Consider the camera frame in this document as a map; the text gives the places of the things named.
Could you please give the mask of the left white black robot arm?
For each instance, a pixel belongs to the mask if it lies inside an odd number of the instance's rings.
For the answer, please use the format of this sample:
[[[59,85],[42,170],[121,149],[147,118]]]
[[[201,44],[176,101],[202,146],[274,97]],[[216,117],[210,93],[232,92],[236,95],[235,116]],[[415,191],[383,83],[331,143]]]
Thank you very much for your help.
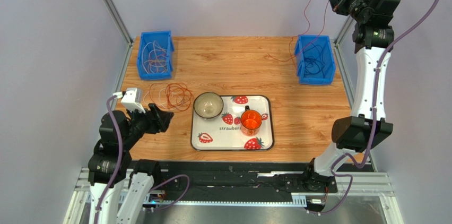
[[[130,150],[145,134],[166,132],[173,117],[173,112],[155,104],[142,113],[108,109],[88,163],[90,223],[135,223],[145,197],[162,178],[160,163],[155,160],[139,160],[128,174]]]

